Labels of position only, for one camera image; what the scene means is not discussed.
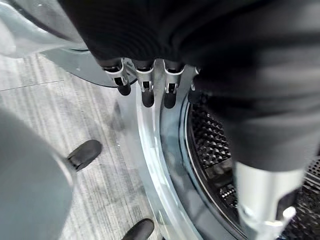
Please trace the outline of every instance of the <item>gray vinyl floor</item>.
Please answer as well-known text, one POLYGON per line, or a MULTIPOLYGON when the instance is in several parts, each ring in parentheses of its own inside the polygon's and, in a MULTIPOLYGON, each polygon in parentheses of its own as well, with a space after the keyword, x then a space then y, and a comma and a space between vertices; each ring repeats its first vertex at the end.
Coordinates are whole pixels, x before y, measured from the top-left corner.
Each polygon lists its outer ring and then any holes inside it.
MULTIPOLYGON (((118 91, 85 82, 41 55, 0 56, 0 106, 9 109, 67 156, 89 139, 102 154, 78 173, 61 240, 121 240, 152 212, 138 169, 114 120, 118 91)), ((158 230, 151 240, 161 239, 158 230)))

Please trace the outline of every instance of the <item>gray panel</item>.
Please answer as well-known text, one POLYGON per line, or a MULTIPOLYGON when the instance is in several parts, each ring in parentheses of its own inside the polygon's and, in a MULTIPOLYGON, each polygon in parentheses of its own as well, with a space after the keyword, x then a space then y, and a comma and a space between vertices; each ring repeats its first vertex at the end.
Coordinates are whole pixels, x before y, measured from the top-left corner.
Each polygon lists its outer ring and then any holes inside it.
MULTIPOLYGON (((116 84, 97 64, 90 51, 71 49, 53 49, 42 53, 46 58, 56 63, 69 73, 96 85, 115 88, 116 84)), ((130 60, 124 61, 127 65, 128 80, 133 83, 136 73, 130 60)))
POLYGON ((32 18, 29 20, 36 20, 35 23, 40 23, 40 27, 48 32, 57 33, 59 37, 77 43, 83 42, 57 0, 12 0, 11 2, 14 6, 21 7, 28 15, 31 15, 32 18))
POLYGON ((19 7, 0 1, 0 54, 21 58, 54 48, 83 46, 83 43, 65 40, 40 28, 43 26, 30 21, 30 16, 25 18, 23 13, 19 7))
POLYGON ((70 210, 75 170, 3 109, 0 166, 1 238, 57 239, 70 210))

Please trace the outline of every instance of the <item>black wheel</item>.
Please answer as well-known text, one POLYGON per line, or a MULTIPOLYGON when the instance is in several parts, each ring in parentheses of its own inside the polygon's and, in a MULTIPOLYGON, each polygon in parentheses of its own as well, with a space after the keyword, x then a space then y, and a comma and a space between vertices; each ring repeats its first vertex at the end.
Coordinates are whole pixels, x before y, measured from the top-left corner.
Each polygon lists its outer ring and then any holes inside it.
POLYGON ((176 93, 166 93, 164 95, 164 106, 167 108, 167 109, 172 109, 175 104, 176 104, 176 96, 177 94, 176 93))
POLYGON ((142 92, 142 103, 145 107, 150 108, 155 102, 154 91, 145 90, 142 92))
POLYGON ((102 151, 102 144, 97 140, 89 140, 73 150, 67 160, 78 172, 88 166, 102 151))
POLYGON ((201 101, 201 92, 189 90, 188 102, 191 104, 198 104, 201 101))
POLYGON ((154 229, 155 224, 151 219, 142 219, 126 232, 122 240, 147 240, 154 229))
POLYGON ((118 91, 121 93, 123 96, 128 96, 131 93, 131 85, 128 83, 127 85, 124 86, 118 86, 118 91))

